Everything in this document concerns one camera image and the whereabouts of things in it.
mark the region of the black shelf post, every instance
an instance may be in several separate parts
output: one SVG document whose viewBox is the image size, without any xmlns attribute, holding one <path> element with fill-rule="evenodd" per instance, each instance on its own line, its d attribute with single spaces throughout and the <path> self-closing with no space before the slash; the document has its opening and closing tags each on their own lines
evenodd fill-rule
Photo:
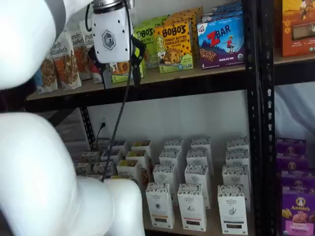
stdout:
<svg viewBox="0 0 315 236">
<path fill-rule="evenodd" d="M 262 142 L 264 223 L 266 235 L 277 235 L 276 169 L 275 169 L 275 98 L 274 98 L 274 43 L 273 0 L 259 0 L 260 13 L 260 68 L 262 81 Z"/>
<path fill-rule="evenodd" d="M 242 0 L 244 14 L 245 65 L 250 83 L 247 89 L 248 116 L 250 128 L 252 194 L 255 216 L 255 235 L 265 236 L 263 168 L 262 168 L 262 123 L 261 123 L 261 81 L 259 74 L 259 44 L 257 29 L 256 0 Z"/>
</svg>

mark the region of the granola bag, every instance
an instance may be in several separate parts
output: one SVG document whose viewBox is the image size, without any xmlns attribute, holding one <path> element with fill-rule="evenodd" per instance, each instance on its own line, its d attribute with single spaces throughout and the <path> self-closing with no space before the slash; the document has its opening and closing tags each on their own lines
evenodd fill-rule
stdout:
<svg viewBox="0 0 315 236">
<path fill-rule="evenodd" d="M 90 26 L 91 24 L 92 24 L 91 19 L 88 19 L 88 26 Z M 86 46 L 87 51 L 88 51 L 94 45 L 93 34 L 92 34 L 92 32 L 87 31 L 87 29 L 85 27 L 85 21 L 80 21 L 79 27 L 80 27 L 80 31 L 81 31 L 83 39 L 84 39 L 85 46 Z M 94 83 L 95 84 L 102 83 L 102 77 L 100 75 L 100 71 L 93 64 L 92 60 L 90 60 L 90 61 L 91 61 L 90 68 L 91 68 L 91 72 L 93 75 Z"/>
<path fill-rule="evenodd" d="M 58 89 L 56 70 L 50 53 L 46 54 L 45 60 L 34 74 L 34 80 L 39 94 Z"/>
<path fill-rule="evenodd" d="M 58 78 L 64 90 L 81 87 L 79 70 L 74 55 L 71 35 L 64 30 L 51 49 Z"/>
<path fill-rule="evenodd" d="M 80 79 L 91 79 L 91 62 L 80 30 L 71 31 L 71 40 L 73 44 L 75 59 L 77 61 Z"/>
</svg>

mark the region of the purple snack box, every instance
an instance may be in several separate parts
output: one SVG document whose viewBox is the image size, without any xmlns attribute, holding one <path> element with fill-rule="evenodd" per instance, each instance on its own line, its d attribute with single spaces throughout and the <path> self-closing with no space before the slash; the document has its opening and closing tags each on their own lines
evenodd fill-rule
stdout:
<svg viewBox="0 0 315 236">
<path fill-rule="evenodd" d="M 282 188 L 282 235 L 311 236 L 314 234 L 315 189 Z"/>
<path fill-rule="evenodd" d="M 282 171 L 281 185 L 290 187 L 315 187 L 314 171 Z"/>
<path fill-rule="evenodd" d="M 305 155 L 306 141 L 303 139 L 276 139 L 276 153 L 288 155 Z"/>
<path fill-rule="evenodd" d="M 309 169 L 309 159 L 305 156 L 289 156 L 282 153 L 277 154 L 278 170 L 306 171 Z"/>
</svg>

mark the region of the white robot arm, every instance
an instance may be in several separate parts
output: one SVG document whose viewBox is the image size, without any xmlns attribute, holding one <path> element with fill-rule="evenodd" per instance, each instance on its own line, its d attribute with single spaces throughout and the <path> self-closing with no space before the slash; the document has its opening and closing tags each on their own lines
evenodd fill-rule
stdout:
<svg viewBox="0 0 315 236">
<path fill-rule="evenodd" d="M 144 236 L 132 180 L 76 177 L 55 129 L 28 113 L 0 115 L 0 207 L 15 236 Z"/>
</svg>

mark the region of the black cable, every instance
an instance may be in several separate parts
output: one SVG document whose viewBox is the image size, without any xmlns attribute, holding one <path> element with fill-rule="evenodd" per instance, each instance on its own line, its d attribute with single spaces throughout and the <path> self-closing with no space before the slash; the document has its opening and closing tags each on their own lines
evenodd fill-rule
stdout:
<svg viewBox="0 0 315 236">
<path fill-rule="evenodd" d="M 88 32 L 91 32 L 92 28 L 89 28 L 89 26 L 88 26 L 89 9 L 90 9 L 90 5 L 88 4 L 87 10 L 85 11 L 85 28 L 87 29 Z"/>
<path fill-rule="evenodd" d="M 97 137 L 96 137 L 96 144 L 95 144 L 96 149 L 98 148 L 98 136 L 99 136 L 99 133 L 102 130 L 102 128 L 104 128 L 104 127 L 105 127 L 105 123 L 102 123 L 102 125 L 100 126 L 100 128 L 98 130 Z"/>
<path fill-rule="evenodd" d="M 115 125 L 115 128 L 114 128 L 113 136 L 112 136 L 112 139 L 110 141 L 110 146 L 109 146 L 109 150 L 108 150 L 108 153 L 107 153 L 108 156 L 107 156 L 107 159 L 106 159 L 104 173 L 103 173 L 103 177 L 102 177 L 102 180 L 101 180 L 102 182 L 104 182 L 104 180 L 106 178 L 106 170 L 107 170 L 107 167 L 108 167 L 108 164 L 109 164 L 110 153 L 112 152 L 112 147 L 113 147 L 113 144 L 114 144 L 115 136 L 116 136 L 116 133 L 117 133 L 119 122 L 120 122 L 120 118 L 122 117 L 122 114 L 123 114 L 123 110 L 124 110 L 125 103 L 126 103 L 127 96 L 128 96 L 130 80 L 131 80 L 131 70 L 132 70 L 132 68 L 131 68 L 131 57 L 132 57 L 131 37 L 132 37 L 132 35 L 131 35 L 131 24 L 130 24 L 129 9 L 128 9 L 128 5 L 127 5 L 126 0 L 124 0 L 124 3 L 125 3 L 126 12 L 127 12 L 128 28 L 129 28 L 128 29 L 128 33 L 129 33 L 129 72 L 128 72 L 126 93 L 125 93 L 125 97 L 124 97 L 124 100 L 123 100 L 123 103 L 122 103 L 122 107 L 120 108 L 120 111 L 119 111 L 119 114 L 118 114 L 118 118 L 117 118 L 116 125 Z"/>
</svg>

